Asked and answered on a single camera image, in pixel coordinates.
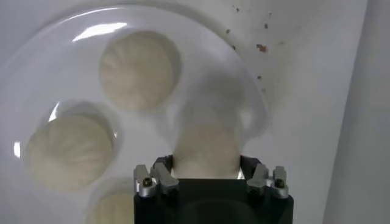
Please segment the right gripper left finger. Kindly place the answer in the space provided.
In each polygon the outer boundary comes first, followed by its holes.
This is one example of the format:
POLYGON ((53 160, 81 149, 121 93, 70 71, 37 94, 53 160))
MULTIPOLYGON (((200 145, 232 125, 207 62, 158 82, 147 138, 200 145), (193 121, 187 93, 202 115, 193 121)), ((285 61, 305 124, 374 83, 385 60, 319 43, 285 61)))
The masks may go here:
POLYGON ((171 175, 173 156, 158 157, 148 170, 146 165, 136 165, 133 170, 135 193, 141 198, 152 198, 157 191, 169 195, 179 188, 179 180, 171 175))

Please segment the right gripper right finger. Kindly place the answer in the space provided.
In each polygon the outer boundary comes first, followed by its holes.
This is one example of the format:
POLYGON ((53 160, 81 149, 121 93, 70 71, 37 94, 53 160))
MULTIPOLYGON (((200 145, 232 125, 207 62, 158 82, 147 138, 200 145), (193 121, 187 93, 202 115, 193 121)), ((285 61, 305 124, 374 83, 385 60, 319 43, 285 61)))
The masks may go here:
POLYGON ((289 197, 287 174, 283 166, 276 166, 270 177, 269 169, 259 159, 241 155, 240 169, 249 193, 263 196, 268 187, 274 198, 287 199, 289 197))

